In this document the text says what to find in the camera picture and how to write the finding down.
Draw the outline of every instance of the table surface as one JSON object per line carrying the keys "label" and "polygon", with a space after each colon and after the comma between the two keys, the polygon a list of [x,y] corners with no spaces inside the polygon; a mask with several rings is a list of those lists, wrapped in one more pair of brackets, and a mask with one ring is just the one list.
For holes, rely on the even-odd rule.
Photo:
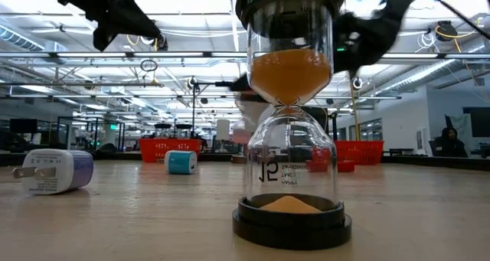
{"label": "table surface", "polygon": [[1,260],[490,260],[490,173],[409,165],[340,174],[353,239],[293,252],[233,235],[243,165],[200,163],[192,176],[162,165],[97,161],[91,184],[29,197],[0,168]]}

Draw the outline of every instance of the orange sand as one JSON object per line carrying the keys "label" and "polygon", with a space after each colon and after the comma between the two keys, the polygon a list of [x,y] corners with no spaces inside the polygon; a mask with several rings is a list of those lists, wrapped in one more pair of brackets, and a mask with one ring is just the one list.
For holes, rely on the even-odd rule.
{"label": "orange sand", "polygon": [[277,51],[252,62],[250,85],[270,103],[304,104],[329,82],[330,64],[318,51]]}
{"label": "orange sand", "polygon": [[309,204],[303,203],[295,197],[285,196],[270,204],[261,207],[262,210],[292,213],[292,214],[315,214],[322,212]]}

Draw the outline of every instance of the red basket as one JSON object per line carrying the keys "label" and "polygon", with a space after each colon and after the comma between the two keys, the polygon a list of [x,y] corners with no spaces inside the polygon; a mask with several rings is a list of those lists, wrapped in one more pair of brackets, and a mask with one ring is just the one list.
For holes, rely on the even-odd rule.
{"label": "red basket", "polygon": [[356,165],[377,165],[381,162],[384,142],[337,141],[338,162],[353,161]]}
{"label": "red basket", "polygon": [[144,162],[156,162],[165,158],[171,150],[194,151],[199,156],[200,139],[140,139],[139,147]]}
{"label": "red basket", "polygon": [[343,161],[337,164],[337,171],[339,173],[354,172],[355,163],[353,161]]}

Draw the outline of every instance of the black hourglass base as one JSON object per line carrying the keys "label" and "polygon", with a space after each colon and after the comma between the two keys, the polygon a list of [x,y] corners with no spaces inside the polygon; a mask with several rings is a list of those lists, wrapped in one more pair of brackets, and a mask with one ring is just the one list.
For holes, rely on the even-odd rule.
{"label": "black hourglass base", "polygon": [[[306,203],[332,204],[322,197],[304,194],[263,194],[253,200],[259,197],[260,201],[272,202],[284,196]],[[233,211],[236,235],[252,243],[284,250],[325,250],[340,246],[351,239],[351,225],[352,219],[344,214],[342,203],[318,214],[287,214],[253,207],[243,197]]]}

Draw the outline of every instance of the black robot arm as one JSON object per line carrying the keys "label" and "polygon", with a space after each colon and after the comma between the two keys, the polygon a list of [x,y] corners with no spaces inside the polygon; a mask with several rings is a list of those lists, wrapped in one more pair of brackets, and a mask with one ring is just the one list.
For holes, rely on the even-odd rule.
{"label": "black robot arm", "polygon": [[118,34],[158,38],[160,30],[135,3],[135,0],[58,0],[85,11],[86,18],[99,23],[93,32],[93,46],[103,51]]}
{"label": "black robot arm", "polygon": [[[372,19],[356,18],[352,13],[334,21],[334,71],[357,72],[378,62],[393,46],[405,11],[413,0],[384,0],[386,7]],[[351,39],[353,33],[358,37]]]}

